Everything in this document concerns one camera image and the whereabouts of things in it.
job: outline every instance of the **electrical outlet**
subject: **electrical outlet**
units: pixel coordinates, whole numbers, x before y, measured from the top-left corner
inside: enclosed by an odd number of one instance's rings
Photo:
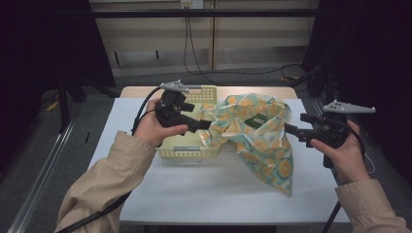
[[[191,9],[191,0],[181,0],[181,9]]]
[[[191,8],[192,9],[203,9],[203,0],[192,0]]]

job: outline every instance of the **gray floor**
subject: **gray floor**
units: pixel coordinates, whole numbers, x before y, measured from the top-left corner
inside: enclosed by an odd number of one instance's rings
[[[282,72],[270,72],[285,64],[300,63],[304,48],[266,49],[266,50],[224,50],[222,51],[219,70],[234,73],[208,73],[205,76],[189,74],[183,64],[183,53],[176,51],[160,51],[159,59],[154,51],[125,53],[119,52],[120,64],[116,63],[112,53],[108,54],[116,82],[119,89],[127,85],[158,85],[162,82],[181,79],[187,84],[219,82],[226,85],[283,85],[283,76],[300,76],[303,74],[298,67],[290,67]],[[199,65],[203,71],[209,71],[207,65],[207,52],[196,52]],[[188,57],[188,68],[196,71],[193,59]],[[261,75],[250,73],[267,72]],[[302,99],[306,111],[316,114],[318,99],[309,98],[305,85],[296,89]],[[76,180],[87,168],[94,153],[100,134],[113,105],[113,99],[100,94],[92,88],[85,87],[88,96],[84,103],[70,101],[71,118],[75,119],[73,129],[67,139],[66,146],[61,150],[61,155],[54,161],[51,177],[42,183],[41,193],[31,192],[34,184],[38,183],[37,177],[44,164],[50,161],[49,155],[58,137],[59,111],[46,111],[43,108],[29,137],[24,140],[23,147],[15,156],[10,168],[3,173],[0,183],[0,232],[7,230],[16,223],[16,216],[27,206],[25,200],[30,200],[30,212],[24,212],[24,224],[13,229],[13,232],[51,232],[55,225],[56,215],[63,195],[70,184]],[[54,94],[49,91],[44,94],[44,99]],[[412,187],[397,173],[387,162],[379,146],[368,140],[363,134],[367,145],[367,152],[371,157],[376,171],[371,175],[378,179],[387,192],[396,213],[405,217],[408,227],[412,228]],[[38,196],[38,199],[28,199],[28,196]],[[292,232],[321,232],[322,223],[278,226],[280,233]],[[150,232],[160,230],[152,226]],[[143,232],[139,226],[122,225],[120,232]],[[329,232],[350,232],[349,224],[334,223]]]

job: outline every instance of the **black backdrop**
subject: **black backdrop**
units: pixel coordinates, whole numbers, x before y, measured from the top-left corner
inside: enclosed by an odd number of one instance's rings
[[[58,89],[60,77],[74,87],[86,84],[78,76],[115,86],[94,18],[46,14],[53,10],[91,8],[87,0],[0,1],[0,168],[27,135],[42,93]]]
[[[412,184],[412,2],[359,2],[363,6],[357,26],[333,73],[345,101],[377,109],[374,115],[359,117],[387,159]],[[321,1],[320,6],[339,5]],[[344,20],[316,18],[304,69],[313,68]]]

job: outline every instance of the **table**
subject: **table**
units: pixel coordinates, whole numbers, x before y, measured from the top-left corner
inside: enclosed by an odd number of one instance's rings
[[[116,99],[93,164],[107,155],[118,130],[129,131],[143,98],[154,87],[127,87]],[[290,87],[218,87],[218,96],[254,92],[282,97],[292,109],[292,122],[299,128],[304,113],[301,100]],[[261,182],[236,154],[223,145],[217,158],[198,160],[162,159],[157,154],[143,182],[131,193],[120,215],[123,222],[146,225],[243,225],[326,222],[337,197],[336,182],[323,167],[323,155],[307,149],[289,136],[294,172],[291,196]],[[340,210],[335,222],[349,222]]]

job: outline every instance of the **dark green label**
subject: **dark green label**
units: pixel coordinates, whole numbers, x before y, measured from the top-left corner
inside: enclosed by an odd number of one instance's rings
[[[267,117],[262,115],[262,114],[257,114],[256,116],[248,118],[245,121],[245,123],[249,124],[250,126],[252,126],[254,128],[260,128],[266,122],[267,122]]]

